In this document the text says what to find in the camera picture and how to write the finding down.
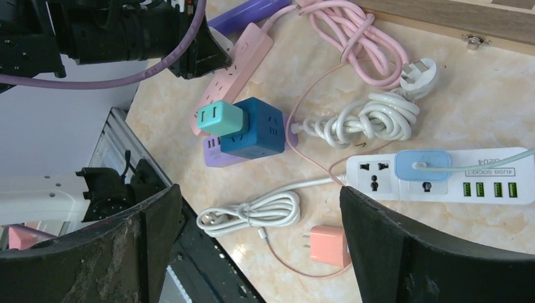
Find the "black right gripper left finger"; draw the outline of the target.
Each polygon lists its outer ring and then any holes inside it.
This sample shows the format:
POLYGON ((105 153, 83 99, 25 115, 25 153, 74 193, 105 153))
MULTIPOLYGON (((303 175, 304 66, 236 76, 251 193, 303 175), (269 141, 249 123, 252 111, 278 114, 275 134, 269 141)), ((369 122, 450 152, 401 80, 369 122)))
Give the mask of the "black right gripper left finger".
POLYGON ((90 226, 1 252, 2 302, 158 302, 179 233, 173 185, 90 226))

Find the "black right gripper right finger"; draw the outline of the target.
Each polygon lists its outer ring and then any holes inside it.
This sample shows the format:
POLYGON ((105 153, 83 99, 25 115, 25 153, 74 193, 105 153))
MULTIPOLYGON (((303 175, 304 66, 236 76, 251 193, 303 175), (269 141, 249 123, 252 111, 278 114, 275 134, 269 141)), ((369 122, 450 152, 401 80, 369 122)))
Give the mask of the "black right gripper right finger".
POLYGON ((455 237, 345 186, 339 207, 364 302, 533 302, 534 256, 455 237))

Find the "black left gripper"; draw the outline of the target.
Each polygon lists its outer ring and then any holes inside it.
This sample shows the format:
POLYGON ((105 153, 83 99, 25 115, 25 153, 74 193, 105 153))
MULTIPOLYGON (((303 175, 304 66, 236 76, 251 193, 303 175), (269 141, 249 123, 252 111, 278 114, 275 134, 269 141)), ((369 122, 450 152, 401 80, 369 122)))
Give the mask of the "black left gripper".
MULTIPOLYGON (((185 38, 198 1, 59 1, 60 52, 79 65, 167 57, 185 38)), ((227 68, 232 59, 201 15, 200 27, 169 70, 193 79, 227 68)))

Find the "light blue charger plug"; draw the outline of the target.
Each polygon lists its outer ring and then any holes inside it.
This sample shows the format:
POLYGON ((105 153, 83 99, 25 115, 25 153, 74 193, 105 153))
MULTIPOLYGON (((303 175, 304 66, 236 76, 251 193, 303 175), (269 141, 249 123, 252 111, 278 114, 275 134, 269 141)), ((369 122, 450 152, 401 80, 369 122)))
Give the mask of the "light blue charger plug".
POLYGON ((394 173, 402 181, 445 182, 450 177, 447 169, 451 166, 451 156, 445 150, 402 150, 394 156, 394 173))

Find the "teal charger plug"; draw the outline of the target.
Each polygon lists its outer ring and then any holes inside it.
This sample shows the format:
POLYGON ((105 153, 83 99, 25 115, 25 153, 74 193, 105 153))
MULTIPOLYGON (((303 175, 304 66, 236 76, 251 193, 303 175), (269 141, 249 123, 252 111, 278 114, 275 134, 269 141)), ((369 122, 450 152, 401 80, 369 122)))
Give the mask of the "teal charger plug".
POLYGON ((246 133, 249 129, 248 114, 223 100, 201 107, 196 124, 201 131, 215 136, 246 133))

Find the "blue cube socket adapter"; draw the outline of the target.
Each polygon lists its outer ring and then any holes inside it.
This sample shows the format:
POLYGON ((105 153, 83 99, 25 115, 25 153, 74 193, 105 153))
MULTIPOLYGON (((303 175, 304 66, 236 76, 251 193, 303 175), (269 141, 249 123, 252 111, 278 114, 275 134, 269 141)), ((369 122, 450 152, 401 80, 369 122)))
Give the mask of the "blue cube socket adapter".
POLYGON ((238 102, 236 106, 248 114, 249 129, 246 133, 222 136, 220 150, 223 153, 253 160, 284 152, 282 111, 255 97, 238 102))

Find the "white charger plug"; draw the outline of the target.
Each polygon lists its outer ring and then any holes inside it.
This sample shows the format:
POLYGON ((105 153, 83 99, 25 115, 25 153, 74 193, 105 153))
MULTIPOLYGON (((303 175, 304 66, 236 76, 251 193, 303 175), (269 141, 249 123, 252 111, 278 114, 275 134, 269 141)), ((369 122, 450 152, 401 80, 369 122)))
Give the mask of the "white charger plug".
POLYGON ((224 36, 222 33, 220 33, 219 31, 217 31, 216 29, 212 28, 212 27, 209 27, 210 29, 210 32, 213 36, 213 38, 215 39, 215 41, 219 44, 219 46, 228 54, 230 55, 231 54, 231 51, 234 47, 234 43, 229 39, 227 38, 226 36, 224 36))

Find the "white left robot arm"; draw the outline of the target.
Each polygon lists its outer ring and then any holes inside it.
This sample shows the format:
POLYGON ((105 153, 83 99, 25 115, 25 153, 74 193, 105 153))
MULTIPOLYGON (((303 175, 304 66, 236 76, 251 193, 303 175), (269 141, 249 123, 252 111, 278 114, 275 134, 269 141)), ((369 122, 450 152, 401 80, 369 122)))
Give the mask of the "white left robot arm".
MULTIPOLYGON (((206 20, 206 1, 2 1, 1 91, 15 86, 103 90, 169 70, 200 78, 231 65, 206 20), (66 81, 62 56, 79 65, 158 63, 114 80, 66 81)), ((133 173, 85 167, 65 175, 1 181, 1 224, 58 220, 91 222, 124 211, 164 186, 146 164, 133 173)))

